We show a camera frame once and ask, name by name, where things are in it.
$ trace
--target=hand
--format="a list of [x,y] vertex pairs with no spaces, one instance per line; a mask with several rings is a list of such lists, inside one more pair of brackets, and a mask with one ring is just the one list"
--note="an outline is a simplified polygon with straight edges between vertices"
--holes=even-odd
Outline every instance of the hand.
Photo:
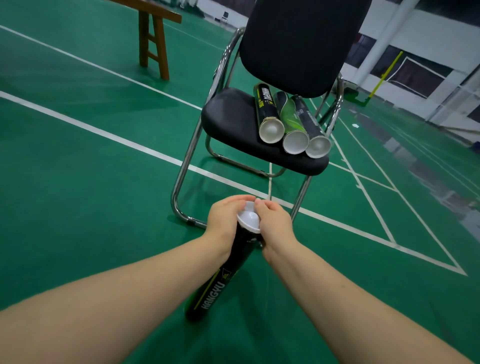
[[230,254],[237,231],[237,213],[245,208],[247,201],[254,200],[255,196],[239,194],[215,202],[208,213],[206,240],[221,243]]
[[264,239],[263,255],[270,263],[272,255],[291,244],[298,243],[293,233],[292,219],[278,203],[255,200],[255,209],[260,217],[260,233]]

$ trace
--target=dark window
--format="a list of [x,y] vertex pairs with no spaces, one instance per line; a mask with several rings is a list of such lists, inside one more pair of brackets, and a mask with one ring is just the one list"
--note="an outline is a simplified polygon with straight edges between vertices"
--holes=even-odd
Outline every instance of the dark window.
[[479,0],[420,0],[415,8],[462,23],[480,26]]
[[250,17],[253,7],[255,6],[255,0],[213,0],[219,4],[226,6],[233,11]]
[[480,122],[480,105],[473,110],[468,117],[476,122]]
[[350,52],[348,52],[345,63],[348,63],[350,66],[359,68],[367,54],[372,49],[375,42],[375,39],[358,33],[355,43],[352,44]]
[[[388,46],[371,74],[382,77],[400,53],[400,49]],[[443,82],[452,68],[443,66],[414,54],[403,52],[386,80],[423,98],[427,98]]]

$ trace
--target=person's left hand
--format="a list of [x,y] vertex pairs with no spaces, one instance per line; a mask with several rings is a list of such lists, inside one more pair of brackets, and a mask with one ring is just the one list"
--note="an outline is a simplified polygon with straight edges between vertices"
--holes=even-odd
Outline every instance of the person's left hand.
[[237,213],[245,208],[246,201],[254,200],[255,196],[239,194],[215,202],[208,213],[204,237],[224,245],[230,252],[237,231]]

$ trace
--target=chrome metal chair frame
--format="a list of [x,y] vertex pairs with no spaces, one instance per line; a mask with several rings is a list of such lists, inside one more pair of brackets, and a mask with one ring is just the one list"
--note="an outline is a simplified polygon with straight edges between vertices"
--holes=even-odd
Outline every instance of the chrome metal chair frame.
[[[207,100],[205,101],[205,104],[207,104],[207,102],[210,101],[210,99],[213,98],[218,92],[223,90],[225,87],[229,86],[230,80],[231,80],[231,77],[232,77],[232,73],[233,73],[233,70],[235,68],[235,64],[236,64],[237,59],[239,57],[239,52],[238,51],[235,55],[235,59],[233,61],[233,64],[230,68],[230,72],[228,74],[227,81],[225,81],[225,77],[226,77],[227,69],[228,69],[228,64],[229,64],[229,61],[230,61],[231,54],[232,54],[235,46],[237,45],[238,40],[242,37],[244,31],[245,31],[244,27],[237,29],[237,31],[234,33],[232,39],[230,40],[230,43],[228,44],[227,48],[225,49],[225,51],[223,53],[223,56],[220,60],[220,64],[218,65],[217,69],[215,70],[212,86],[210,87],[210,92],[208,93],[208,97],[207,97]],[[319,124],[323,125],[324,123],[327,122],[327,119],[330,118],[330,120],[329,120],[329,122],[326,126],[326,130],[325,130],[325,135],[327,137],[329,137],[330,134],[332,133],[332,130],[335,126],[336,119],[338,117],[338,113],[340,112],[340,108],[341,108],[341,105],[342,105],[342,102],[343,102],[343,77],[342,77],[341,74],[339,74],[338,77],[337,77],[336,85],[337,85],[337,87],[336,87],[336,99],[335,99],[334,103],[332,103],[332,105],[329,107],[327,112],[321,117],[321,119],[319,121]],[[320,111],[322,109],[322,106],[324,105],[324,102],[325,102],[325,100],[326,100],[326,98],[328,97],[329,94],[330,94],[330,91],[328,91],[324,95],[324,99],[322,101],[322,104],[317,109],[317,111],[315,113],[315,116],[318,116],[318,114],[320,113]],[[172,206],[173,212],[175,213],[175,215],[180,220],[185,221],[189,225],[194,225],[194,226],[198,226],[199,228],[205,229],[206,228],[206,223],[204,221],[201,221],[201,220],[198,220],[196,218],[187,216],[185,213],[183,213],[180,210],[180,207],[178,205],[178,196],[179,196],[179,193],[180,193],[180,189],[181,189],[181,186],[183,184],[183,181],[185,180],[185,175],[187,174],[188,166],[190,165],[190,162],[192,160],[192,156],[193,156],[193,153],[195,152],[195,149],[197,147],[198,140],[200,139],[200,135],[202,134],[202,130],[203,130],[203,128],[202,128],[202,117],[200,116],[199,119],[198,119],[198,122],[197,122],[197,126],[195,127],[195,130],[193,132],[192,139],[190,140],[190,144],[188,146],[187,153],[185,154],[185,158],[184,158],[184,160],[182,162],[182,165],[180,167],[180,171],[179,171],[179,174],[177,176],[177,180],[175,181],[175,185],[174,185],[173,191],[172,191],[172,196],[171,196],[171,199],[170,199],[170,204]],[[222,162],[234,165],[236,167],[240,167],[244,170],[255,173],[255,174],[257,174],[261,177],[264,177],[264,178],[278,177],[278,176],[282,175],[286,170],[286,168],[282,168],[280,171],[278,171],[276,173],[267,173],[267,172],[264,172],[262,170],[258,170],[258,169],[252,168],[250,166],[247,166],[243,163],[239,163],[239,162],[234,161],[234,160],[232,160],[228,157],[225,157],[221,154],[216,153],[210,146],[210,140],[211,140],[211,137],[207,135],[207,138],[205,140],[205,146],[206,146],[208,152],[213,157],[215,157],[216,159],[218,159]],[[300,209],[300,205],[303,201],[303,198],[305,197],[305,194],[307,193],[307,189],[308,189],[308,186],[310,185],[311,179],[312,179],[312,176],[305,176],[305,180],[303,181],[303,184],[302,184],[302,186],[300,188],[300,191],[297,195],[297,199],[296,199],[296,201],[293,205],[292,211],[290,213],[292,221],[295,219],[295,217],[298,213],[298,210]]]

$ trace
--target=person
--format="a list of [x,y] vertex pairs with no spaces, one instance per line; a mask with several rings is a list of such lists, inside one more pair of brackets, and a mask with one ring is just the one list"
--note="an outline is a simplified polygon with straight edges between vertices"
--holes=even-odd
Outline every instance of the person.
[[213,204],[198,239],[0,312],[0,362],[121,362],[227,260],[253,200],[266,261],[341,363],[470,363],[298,242],[279,204],[250,195]]

